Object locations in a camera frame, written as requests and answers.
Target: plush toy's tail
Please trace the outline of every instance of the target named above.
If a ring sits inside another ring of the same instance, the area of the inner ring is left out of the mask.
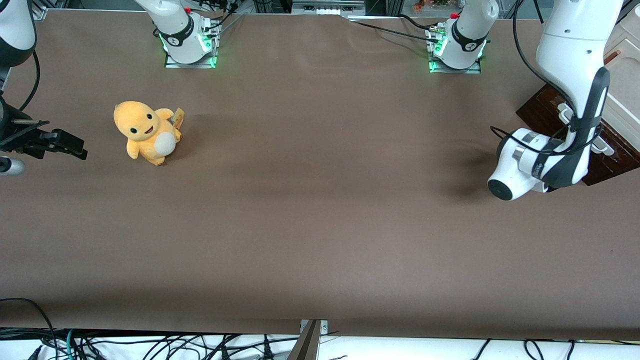
[[[178,108],[178,110],[175,111],[175,114],[173,114],[173,118],[171,119],[171,122],[173,123],[173,127],[179,130],[180,126],[182,126],[183,120],[184,120],[184,111]]]

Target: cable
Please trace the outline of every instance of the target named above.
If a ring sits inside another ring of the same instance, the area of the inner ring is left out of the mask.
[[[600,136],[600,134],[602,134],[602,129],[603,129],[603,127],[602,127],[602,125],[598,126],[598,129],[596,130],[596,132],[595,132],[595,134],[593,135],[593,137],[592,137],[588,142],[586,142],[586,143],[584,143],[584,144],[582,144],[582,145],[578,146],[577,148],[571,148],[571,146],[570,146],[567,150],[564,150],[564,151],[557,151],[557,152],[556,152],[556,151],[554,151],[554,150],[537,150],[537,149],[534,149],[534,148],[532,148],[531,146],[527,145],[526,143],[524,143],[524,142],[520,141],[520,139],[517,139],[515,136],[513,136],[513,135],[509,134],[509,133],[508,133],[508,132],[506,132],[505,130],[500,129],[499,127],[490,126],[490,127],[489,127],[489,129],[491,129],[491,131],[492,131],[496,136],[498,136],[499,138],[503,138],[503,137],[502,137],[502,136],[500,136],[500,135],[498,135],[496,132],[500,132],[500,133],[504,134],[504,136],[506,136],[506,137],[508,137],[508,138],[510,138],[510,139],[512,139],[512,140],[514,140],[514,141],[515,141],[515,142],[517,142],[520,146],[525,147],[525,148],[526,148],[526,149],[528,149],[528,150],[531,150],[531,151],[533,151],[533,152],[536,152],[536,153],[538,153],[538,154],[542,154],[542,155],[551,155],[551,156],[553,156],[553,155],[572,155],[572,154],[575,154],[576,152],[579,152],[579,151],[583,150],[585,147],[590,146],[590,145],[591,145],[591,144],[592,144],[592,143],[593,143],[593,142],[598,138],[598,136]],[[554,134],[552,137],[550,137],[550,138],[549,138],[549,140],[551,140],[551,139],[555,139],[555,138],[556,138],[555,136],[558,134],[558,132],[559,132],[559,131],[556,131],[556,134]]]
[[[74,355],[71,354],[71,333],[74,330],[71,329],[69,330],[69,333],[67,334],[67,356],[69,356],[69,360],[74,360]]]
[[[51,332],[51,337],[53,338],[53,342],[54,344],[56,344],[56,359],[58,359],[60,357],[60,354],[58,353],[58,338],[56,337],[56,334],[53,331],[53,325],[51,325],[51,321],[49,320],[49,317],[47,316],[47,314],[44,313],[44,310],[42,310],[42,308],[36,304],[35,301],[31,300],[31,299],[27,299],[24,297],[8,297],[5,299],[0,299],[0,302],[4,302],[4,301],[23,301],[23,302],[28,302],[29,304],[31,304],[33,307],[36,308],[36,310],[38,310],[38,312],[40,313],[40,315],[42,315],[42,318],[44,319],[45,322],[47,322],[47,326],[49,327],[49,331]]]
[[[571,355],[573,354],[573,349],[575,348],[575,340],[569,340],[569,342],[571,343],[571,346],[569,347],[569,352],[566,353],[566,360],[571,360]],[[532,343],[533,346],[536,347],[536,350],[538,351],[538,355],[540,355],[539,359],[536,359],[530,352],[529,352],[529,343]],[[527,353],[527,355],[531,358],[531,360],[545,360],[545,357],[542,355],[542,350],[540,350],[540,347],[538,346],[538,344],[531,340],[531,339],[526,339],[524,341],[524,351]]]
[[[19,138],[20,136],[30,132],[31,130],[37,129],[40,126],[43,126],[43,125],[47,125],[48,123],[49,123],[49,121],[46,121],[46,120],[45,121],[38,121],[37,124],[33,124],[33,125],[28,126],[28,127],[25,127],[24,129],[18,131],[17,133],[15,133],[15,134],[5,138],[4,140],[0,141],[0,148],[5,146],[8,143],[14,141],[15,139]]]
[[[538,5],[538,0],[533,0],[533,5],[536,7],[536,12],[538,13],[540,24],[544,24],[545,21],[542,19],[542,13],[540,12],[540,5]]]
[[[489,341],[491,341],[491,339],[490,339],[490,338],[489,338],[489,339],[487,339],[487,340],[482,344],[482,346],[480,347],[480,350],[478,350],[478,353],[476,354],[476,356],[475,356],[473,359],[471,359],[471,360],[479,360],[479,359],[480,359],[480,357],[482,356],[482,353],[483,353],[483,351],[484,351],[484,348],[486,348],[486,346],[487,346],[487,345],[489,345]]]
[[[357,21],[354,21],[354,22],[356,24],[358,24],[358,25],[366,26],[366,27],[372,28],[372,29],[378,29],[378,30],[386,31],[386,32],[392,33],[392,34],[402,35],[404,37],[416,38],[418,40],[423,40],[423,41],[428,41],[428,42],[438,42],[436,39],[430,39],[430,38],[425,38],[425,37],[417,37],[415,35],[411,35],[411,34],[407,34],[407,33],[401,33],[400,31],[385,29],[385,28],[381,28],[381,27],[375,26],[375,25],[364,24],[363,22],[357,22]]]
[[[180,345],[179,347],[177,347],[177,348],[173,348],[173,349],[171,349],[171,348],[170,348],[170,349],[169,349],[169,352],[167,352],[167,353],[166,353],[166,360],[169,360],[169,358],[170,358],[172,355],[174,355],[176,352],[178,352],[178,350],[180,350],[180,349],[182,349],[182,348],[185,348],[185,347],[184,347],[185,345],[187,345],[188,343],[192,342],[193,340],[196,340],[196,339],[197,339],[197,338],[199,338],[199,337],[200,337],[199,335],[196,335],[196,336],[192,337],[191,339],[189,339],[189,340],[187,340],[187,341],[183,342],[183,343],[182,343],[182,345]]]
[[[571,360],[571,354],[573,354],[573,348],[575,348],[575,341],[569,340],[571,346],[569,347],[569,352],[566,353],[566,360]]]
[[[564,91],[562,91],[562,89],[560,89],[558,86],[556,86],[556,84],[554,84],[549,79],[547,79],[543,74],[540,74],[531,65],[531,63],[529,63],[529,60],[527,60],[526,56],[524,56],[524,53],[522,52],[522,48],[520,47],[520,40],[518,39],[518,25],[517,24],[518,24],[518,10],[520,9],[520,5],[522,5],[523,2],[524,2],[524,0],[518,0],[518,2],[515,3],[515,5],[513,6],[513,40],[515,41],[516,50],[518,51],[518,54],[520,55],[520,58],[522,59],[522,62],[524,62],[524,65],[526,65],[527,68],[529,68],[529,70],[531,70],[531,72],[533,72],[533,74],[538,77],[538,79],[546,82],[552,88],[554,88],[557,92],[559,92],[560,95],[562,95],[564,97],[564,99],[567,102],[567,104],[569,104],[569,107],[571,109],[575,109],[575,106],[573,105],[573,103],[571,101],[571,98],[569,98],[569,96]]]
[[[409,22],[411,22],[411,24],[412,24],[413,26],[415,26],[416,28],[419,28],[419,29],[423,29],[423,30],[428,30],[431,26],[436,26],[436,25],[438,25],[438,23],[437,23],[437,22],[436,22],[436,23],[434,23],[434,24],[431,24],[431,25],[420,25],[420,24],[418,24],[417,22],[415,22],[412,18],[410,18],[409,16],[407,16],[407,15],[405,15],[405,14],[403,14],[403,13],[402,13],[402,14],[400,14],[400,15],[398,15],[398,17],[401,17],[401,18],[403,18],[403,19],[408,20]]]
[[[533,357],[533,355],[531,355],[531,353],[529,352],[529,348],[527,347],[529,343],[533,343],[533,346],[536,347],[536,350],[538,351],[538,354],[540,355],[539,359],[536,359],[535,357]],[[540,350],[540,347],[538,346],[538,344],[533,341],[533,340],[529,340],[526,339],[524,341],[524,351],[527,353],[527,355],[531,358],[531,360],[545,360],[545,357],[542,356],[542,351]]]
[[[615,343],[619,343],[619,344],[624,344],[624,345],[640,345],[640,344],[636,344],[636,343],[628,343],[626,341],[620,341],[620,340],[611,340]]]
[[[22,104],[22,106],[20,107],[20,111],[24,110],[24,108],[27,107],[27,105],[31,102],[31,100],[33,99],[33,96],[36,94],[36,91],[38,91],[38,85],[40,84],[40,61],[38,60],[38,55],[36,54],[36,51],[33,51],[33,62],[35,62],[36,64],[36,81],[35,83],[33,83],[33,88],[31,89],[31,93],[29,94],[29,96],[27,97],[27,99],[24,101],[24,104]]]

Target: metal bracket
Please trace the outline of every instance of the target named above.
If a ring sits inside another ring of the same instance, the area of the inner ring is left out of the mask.
[[[287,360],[316,360],[318,347],[320,346],[320,334],[328,331],[326,320],[302,320],[300,322],[302,333],[293,345]]]
[[[320,321],[320,335],[327,335],[329,333],[329,321],[328,320],[318,320]],[[305,330],[305,327],[309,323],[309,320],[300,320],[300,334]]]

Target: white surface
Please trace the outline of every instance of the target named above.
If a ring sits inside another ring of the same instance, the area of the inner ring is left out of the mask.
[[[271,340],[277,338],[288,338],[289,335],[269,336]],[[158,340],[162,337],[144,338],[108,338],[102,340],[112,341],[139,341]],[[205,336],[207,345],[215,347],[222,336]],[[230,342],[229,346],[241,346],[262,342],[262,335],[242,335],[238,339]],[[402,359],[402,360],[470,360],[476,356],[484,340],[463,340],[463,339],[417,339],[417,338],[360,338],[353,336],[323,336],[321,338],[318,360],[331,360],[336,357],[347,355],[345,360],[375,360],[375,359]],[[39,346],[37,340],[14,340],[0,341],[0,354],[2,360],[25,360]],[[277,354],[290,350],[294,341],[272,343],[271,349]],[[546,360],[563,360],[566,358],[570,344],[567,342],[538,341],[538,345]],[[98,344],[102,355],[107,360],[141,360],[153,343],[136,345],[112,345]],[[537,355],[535,349],[530,344],[530,351]],[[191,347],[200,350],[200,355],[204,356],[204,350],[198,347]],[[250,349],[237,354],[232,359],[246,359],[259,355],[260,352]],[[43,347],[39,360],[46,360],[54,355],[51,348]],[[156,357],[156,360],[164,359],[166,350]],[[220,360],[218,354],[214,360]],[[523,341],[492,340],[484,350],[481,360],[526,360],[529,357],[524,352]],[[637,345],[617,345],[617,344],[595,344],[576,343],[571,360],[638,360],[640,359],[640,346]],[[180,350],[171,360],[197,360],[195,352]]]

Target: mounting plate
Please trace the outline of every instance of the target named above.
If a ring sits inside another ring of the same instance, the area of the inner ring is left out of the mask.
[[[305,327],[309,323],[309,320],[300,320],[300,334],[305,330]],[[320,335],[327,335],[329,333],[329,321],[320,320]]]

